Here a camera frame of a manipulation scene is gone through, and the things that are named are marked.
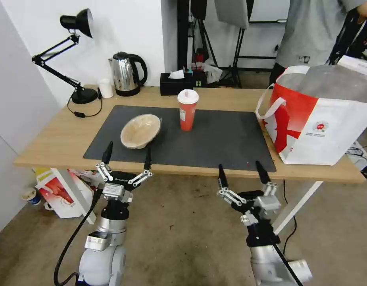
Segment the red cup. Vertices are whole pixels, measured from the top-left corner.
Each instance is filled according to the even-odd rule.
[[[181,119],[181,129],[190,131],[194,123],[196,103],[199,100],[197,92],[185,89],[178,94],[179,117]]]

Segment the white table leg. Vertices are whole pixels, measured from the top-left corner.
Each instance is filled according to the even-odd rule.
[[[288,205],[272,224],[276,235],[279,234],[322,183],[323,181],[305,182],[300,190],[296,191],[296,196],[289,201]]]
[[[77,185],[73,181],[71,175],[68,173],[66,169],[55,169],[51,168],[53,174],[58,178],[58,180],[63,184],[65,190],[69,194],[69,196],[76,203],[78,208],[80,208],[83,216],[87,214],[90,206],[88,205],[86,199],[83,197],[81,191],[78,189]],[[90,224],[94,224],[96,220],[96,216],[93,212],[88,216],[87,221]]]

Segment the gray shirt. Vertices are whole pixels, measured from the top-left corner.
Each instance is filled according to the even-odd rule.
[[[346,13],[365,2],[367,0],[290,0],[276,62],[283,67],[325,64]]]

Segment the black tissue box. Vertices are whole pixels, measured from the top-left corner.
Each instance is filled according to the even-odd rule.
[[[162,73],[159,80],[161,95],[178,95],[184,89],[193,89],[194,81],[191,73],[184,73],[183,79],[170,79],[170,73]]]

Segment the desk lamp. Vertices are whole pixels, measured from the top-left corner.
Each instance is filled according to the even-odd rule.
[[[79,44],[80,35],[76,33],[76,30],[79,30],[84,35],[92,38],[91,34],[92,22],[93,22],[92,14],[89,9],[84,9],[80,11],[76,16],[66,16],[66,15],[61,16],[60,24],[64,28],[66,28],[71,33],[71,35],[65,40],[56,44],[55,46],[44,51],[43,53],[33,56],[34,64],[40,66],[41,68],[44,68],[46,71],[49,71],[53,75],[56,75],[58,78],[64,80],[66,83],[72,85],[75,88],[75,91],[71,95],[71,99],[76,104],[85,104],[94,101],[98,97],[96,90],[81,87],[79,81],[69,78],[65,75],[62,75],[53,68],[49,67],[46,64],[46,62],[56,57],[57,55],[65,52],[66,50],[72,48],[73,46]],[[51,52],[55,48],[59,47],[60,45],[68,41],[72,41],[73,43],[60,51]]]

